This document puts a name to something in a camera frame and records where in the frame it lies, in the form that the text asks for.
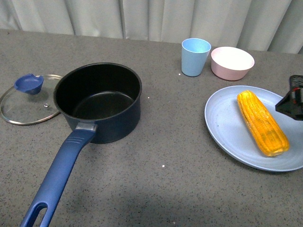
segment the table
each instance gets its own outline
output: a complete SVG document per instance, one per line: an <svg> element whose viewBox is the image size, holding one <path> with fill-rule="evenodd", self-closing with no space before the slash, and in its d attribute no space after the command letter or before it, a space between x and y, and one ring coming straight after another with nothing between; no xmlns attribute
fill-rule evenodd
<svg viewBox="0 0 303 227"><path fill-rule="evenodd" d="M181 44L0 30L1 95L22 75L64 76L95 62L130 67L143 82L141 119L127 137L80 153L50 226L302 226L303 170L270 173L226 154L204 120L215 91L233 85L284 96L303 56L248 51L241 80L181 72ZM18 126L0 119L0 225L18 226L61 143L62 114Z"/></svg>

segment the black saucepan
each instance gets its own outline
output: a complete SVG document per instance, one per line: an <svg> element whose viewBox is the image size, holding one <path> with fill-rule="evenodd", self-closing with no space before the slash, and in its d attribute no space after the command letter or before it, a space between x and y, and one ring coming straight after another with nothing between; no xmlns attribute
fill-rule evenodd
<svg viewBox="0 0 303 227"><path fill-rule="evenodd" d="M41 227L49 226L81 149L109 143L129 134L140 119L142 83L130 68L95 63L68 73L57 84L53 98L73 130L60 147L21 226L33 226L46 208Z"/></svg>

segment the curtain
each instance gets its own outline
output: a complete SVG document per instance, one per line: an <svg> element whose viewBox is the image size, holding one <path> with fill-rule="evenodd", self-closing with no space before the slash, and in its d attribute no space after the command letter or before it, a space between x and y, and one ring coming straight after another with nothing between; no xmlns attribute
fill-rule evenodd
<svg viewBox="0 0 303 227"><path fill-rule="evenodd" d="M303 53L303 0L1 0L0 28Z"/></svg>

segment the corn on the cob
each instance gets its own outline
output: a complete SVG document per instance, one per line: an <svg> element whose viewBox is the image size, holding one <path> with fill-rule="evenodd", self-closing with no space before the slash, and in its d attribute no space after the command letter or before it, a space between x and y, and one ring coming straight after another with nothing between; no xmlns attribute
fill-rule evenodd
<svg viewBox="0 0 303 227"><path fill-rule="evenodd" d="M237 101L245 123L260 150L268 157L289 150L289 141L264 104L251 91L238 94Z"/></svg>

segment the blue cup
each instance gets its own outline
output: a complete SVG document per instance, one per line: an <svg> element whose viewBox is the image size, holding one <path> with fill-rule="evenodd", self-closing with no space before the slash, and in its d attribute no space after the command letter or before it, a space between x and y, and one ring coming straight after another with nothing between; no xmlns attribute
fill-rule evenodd
<svg viewBox="0 0 303 227"><path fill-rule="evenodd" d="M212 46L209 42L189 38L182 42L182 72L189 77L199 76Z"/></svg>

